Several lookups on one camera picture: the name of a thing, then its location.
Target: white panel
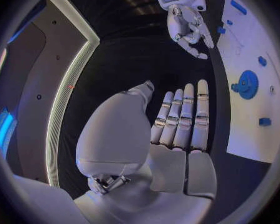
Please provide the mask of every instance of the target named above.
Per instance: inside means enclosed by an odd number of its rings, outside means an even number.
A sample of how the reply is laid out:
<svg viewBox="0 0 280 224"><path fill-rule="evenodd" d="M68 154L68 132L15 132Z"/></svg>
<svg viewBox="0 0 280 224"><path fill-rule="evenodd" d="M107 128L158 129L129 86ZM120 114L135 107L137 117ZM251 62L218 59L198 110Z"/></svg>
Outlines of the white panel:
<svg viewBox="0 0 280 224"><path fill-rule="evenodd" d="M247 10L247 15L225 0L222 21L225 34L221 34L218 49L225 66L229 89L238 83L245 70L255 72L259 90L251 100L245 100L230 89L231 127L227 152L272 163L280 144L280 60L271 38L257 18L239 0L234 0ZM267 65L258 62L264 57ZM259 118L268 117L272 125L259 126Z"/></svg>

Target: blue gear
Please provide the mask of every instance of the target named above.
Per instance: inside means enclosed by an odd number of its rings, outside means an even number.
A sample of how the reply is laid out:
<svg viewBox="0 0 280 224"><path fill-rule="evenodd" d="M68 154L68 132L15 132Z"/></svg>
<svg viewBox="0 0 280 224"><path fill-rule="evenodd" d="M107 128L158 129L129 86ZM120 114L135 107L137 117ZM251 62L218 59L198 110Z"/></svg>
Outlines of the blue gear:
<svg viewBox="0 0 280 224"><path fill-rule="evenodd" d="M238 84L232 84L231 89L240 93L240 96L246 100L252 99L258 90L259 81L257 75L250 70L244 71L239 79Z"/></svg>

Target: white robotic arm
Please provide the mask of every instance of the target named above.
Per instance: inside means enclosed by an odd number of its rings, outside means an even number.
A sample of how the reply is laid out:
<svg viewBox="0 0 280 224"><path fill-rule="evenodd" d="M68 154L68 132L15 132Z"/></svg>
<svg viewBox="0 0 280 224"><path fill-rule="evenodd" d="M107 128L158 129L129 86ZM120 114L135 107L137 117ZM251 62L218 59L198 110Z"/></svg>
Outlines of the white robotic arm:
<svg viewBox="0 0 280 224"><path fill-rule="evenodd" d="M206 54L190 46L203 38L208 48L214 48L209 29L199 13L206 10L205 0L158 0L158 2L168 11L167 25L172 40L194 57L207 59Z"/></svg>

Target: blue block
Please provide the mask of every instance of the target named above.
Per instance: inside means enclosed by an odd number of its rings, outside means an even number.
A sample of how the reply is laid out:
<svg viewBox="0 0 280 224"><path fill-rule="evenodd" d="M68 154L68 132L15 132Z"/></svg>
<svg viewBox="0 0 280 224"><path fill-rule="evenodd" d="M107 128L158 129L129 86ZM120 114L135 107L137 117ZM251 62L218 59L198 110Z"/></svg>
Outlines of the blue block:
<svg viewBox="0 0 280 224"><path fill-rule="evenodd" d="M222 27L218 27L218 33L220 34L225 34L226 29L222 28Z"/></svg>
<svg viewBox="0 0 280 224"><path fill-rule="evenodd" d="M259 124L260 126L270 126L272 124L272 121L270 120L270 118L260 118L259 120Z"/></svg>
<svg viewBox="0 0 280 224"><path fill-rule="evenodd" d="M239 5L236 1L231 0L230 4L237 10L239 10L242 14L247 15L247 10L243 6Z"/></svg>
<svg viewBox="0 0 280 224"><path fill-rule="evenodd" d="M260 63L262 66L266 66L266 65L267 65L267 60L266 60L264 57L260 56L260 57L259 57L259 63Z"/></svg>

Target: white robot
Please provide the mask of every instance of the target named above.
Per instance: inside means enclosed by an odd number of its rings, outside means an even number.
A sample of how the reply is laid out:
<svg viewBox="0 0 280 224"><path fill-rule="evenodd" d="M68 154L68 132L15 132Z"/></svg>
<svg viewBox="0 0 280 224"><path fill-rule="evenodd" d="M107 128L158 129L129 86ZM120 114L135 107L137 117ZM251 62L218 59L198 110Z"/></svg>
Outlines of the white robot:
<svg viewBox="0 0 280 224"><path fill-rule="evenodd" d="M198 12L205 0L158 1L168 10L171 38L207 59L190 46L201 37L214 46ZM187 84L165 94L151 128L145 110L153 91L146 81L110 97L80 135L76 163L90 191L75 203L90 223L198 223L215 199L216 173L206 153L207 82L198 82L196 115L194 86Z"/></svg>

